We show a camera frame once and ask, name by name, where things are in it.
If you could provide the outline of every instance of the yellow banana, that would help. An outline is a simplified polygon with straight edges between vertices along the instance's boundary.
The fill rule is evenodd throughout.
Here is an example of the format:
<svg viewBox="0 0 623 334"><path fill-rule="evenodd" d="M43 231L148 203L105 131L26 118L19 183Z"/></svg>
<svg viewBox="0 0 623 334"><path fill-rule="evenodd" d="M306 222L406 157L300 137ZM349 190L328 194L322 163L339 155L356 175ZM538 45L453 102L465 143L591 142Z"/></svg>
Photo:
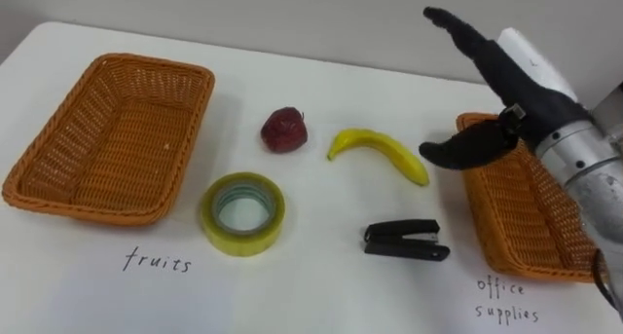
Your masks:
<svg viewBox="0 0 623 334"><path fill-rule="evenodd" d="M387 134L373 130L347 129L341 130L329 149L327 159L333 161L341 152L366 146L385 154L402 174L409 180L421 186L428 185L428 172L420 160L402 145Z"/></svg>

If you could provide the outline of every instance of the tape roll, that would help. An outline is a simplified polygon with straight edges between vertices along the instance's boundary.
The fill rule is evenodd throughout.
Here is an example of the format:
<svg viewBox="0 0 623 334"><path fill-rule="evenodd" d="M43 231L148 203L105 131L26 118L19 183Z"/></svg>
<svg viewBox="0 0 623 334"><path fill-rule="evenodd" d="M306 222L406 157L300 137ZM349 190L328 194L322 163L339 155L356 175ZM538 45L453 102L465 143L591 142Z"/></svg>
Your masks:
<svg viewBox="0 0 623 334"><path fill-rule="evenodd" d="M252 230L236 230L221 219L223 208L238 199L253 199L268 218ZM212 184L202 199L202 226L212 245L232 256L253 256L273 245L281 232L285 200L270 179L252 172L228 174Z"/></svg>

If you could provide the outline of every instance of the black stapler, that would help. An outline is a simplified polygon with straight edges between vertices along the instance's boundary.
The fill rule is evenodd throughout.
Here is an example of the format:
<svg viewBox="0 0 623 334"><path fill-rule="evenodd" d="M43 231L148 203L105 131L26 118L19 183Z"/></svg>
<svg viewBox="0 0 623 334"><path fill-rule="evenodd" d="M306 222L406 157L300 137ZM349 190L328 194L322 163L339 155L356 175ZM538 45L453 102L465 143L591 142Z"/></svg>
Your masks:
<svg viewBox="0 0 623 334"><path fill-rule="evenodd" d="M437 244L439 224L435 220L400 220L375 223L366 229L365 253L406 257L427 261L443 261L450 254L450 248ZM432 234L434 240L408 239L417 234Z"/></svg>

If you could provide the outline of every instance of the white wall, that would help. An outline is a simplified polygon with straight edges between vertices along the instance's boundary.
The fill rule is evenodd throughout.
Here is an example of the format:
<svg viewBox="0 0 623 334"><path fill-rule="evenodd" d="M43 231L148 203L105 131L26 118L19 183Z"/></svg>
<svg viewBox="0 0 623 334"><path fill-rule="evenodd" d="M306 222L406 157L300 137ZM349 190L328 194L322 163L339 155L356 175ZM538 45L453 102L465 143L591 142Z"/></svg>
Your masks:
<svg viewBox="0 0 623 334"><path fill-rule="evenodd" d="M589 105L623 81L623 0L0 0L0 59L36 23L86 25L479 80L421 16L447 8L496 37L519 28Z"/></svg>

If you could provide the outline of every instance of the basket rim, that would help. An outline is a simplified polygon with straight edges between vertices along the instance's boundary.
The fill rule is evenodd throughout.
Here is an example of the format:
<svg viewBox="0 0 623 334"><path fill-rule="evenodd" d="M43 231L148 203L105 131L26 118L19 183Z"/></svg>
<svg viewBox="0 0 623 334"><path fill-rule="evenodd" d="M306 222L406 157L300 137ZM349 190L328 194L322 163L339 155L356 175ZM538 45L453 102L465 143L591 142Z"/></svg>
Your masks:
<svg viewBox="0 0 623 334"><path fill-rule="evenodd" d="M167 64L170 66L175 66L177 68L183 68L186 70L191 70L193 72L197 72L202 74L203 78L203 87L200 91L198 97L202 101L198 101L195 107L193 108L193 118L191 122L187 125L186 134L184 136L184 144L178 150L175 159L172 161L175 165L174 169L172 169L168 174L165 180L165 184L163 186L163 192L159 195L158 202L153 204L150 207L142 208L142 209L110 209L110 208L95 208L88 205L78 205L78 204L67 204L49 201L45 199L33 198L27 195L24 195L18 191L18 185L23 175L26 173L26 170L30 166L30 160L33 159L42 149L43 145L47 142L50 136L55 132L58 128L61 119L65 114L66 108L72 106L74 103L79 101L80 97L78 96L90 83L90 80L96 75L96 71L105 65L105 61L114 58L114 59L125 59L125 60L138 60L144 63L157 63L157 64ZM192 149L192 145L194 144L193 129L196 128L202 120L203 112L202 108L206 106L209 102L209 96L211 95L214 85L215 85L215 76L212 71L209 69L193 65L185 62L173 61L164 58L157 58L152 56L139 56L130 53L108 53L101 56L98 56L94 59L88 68L83 72L82 76L78 80L78 82L72 87L71 91L67 94L67 96L63 99L63 101L59 104L58 108L52 115L52 117L48 120L48 122L43 126L34 140L28 145L23 154L19 157L18 161L14 164L11 171L7 175L5 182L2 185L2 196L3 199L9 203L16 203L16 205L24 206L48 206L51 209L59 209L59 210L68 210L68 211L76 211L79 213L88 213L92 214L93 217L96 216L124 216L124 217L133 217L134 219L144 220L146 216L153 216L155 213L158 213L163 207L166 206L167 201L170 199L171 195L174 194L176 190L179 189L178 182L182 179L183 171L185 170L187 162L190 160L190 155L185 155L189 149ZM199 129L194 131L194 137L198 135Z"/></svg>

